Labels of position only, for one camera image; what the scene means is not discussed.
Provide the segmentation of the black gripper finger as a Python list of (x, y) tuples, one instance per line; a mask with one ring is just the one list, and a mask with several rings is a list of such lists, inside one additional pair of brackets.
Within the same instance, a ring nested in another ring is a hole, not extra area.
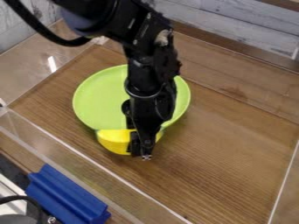
[(152, 158), (155, 148), (155, 135), (139, 134), (136, 131), (129, 133), (128, 151), (132, 157), (140, 157), (144, 161)]

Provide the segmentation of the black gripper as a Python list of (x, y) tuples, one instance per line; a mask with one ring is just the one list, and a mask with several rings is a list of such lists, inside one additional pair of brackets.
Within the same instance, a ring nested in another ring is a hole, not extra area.
[(149, 8), (125, 11), (127, 115), (139, 135), (155, 135), (175, 111), (175, 77), (181, 62), (169, 20)]

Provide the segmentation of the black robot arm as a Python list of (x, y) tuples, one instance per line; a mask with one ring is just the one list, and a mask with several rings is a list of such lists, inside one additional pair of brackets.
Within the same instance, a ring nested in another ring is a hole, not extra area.
[(49, 0), (60, 7), (67, 26), (79, 35), (57, 36), (24, 6), (21, 0), (4, 0), (8, 7), (50, 42), (75, 47), (104, 36), (124, 49), (127, 58), (123, 103), (129, 135), (128, 151), (148, 160), (152, 157), (163, 123), (173, 117), (181, 62), (173, 46), (171, 20), (143, 0)]

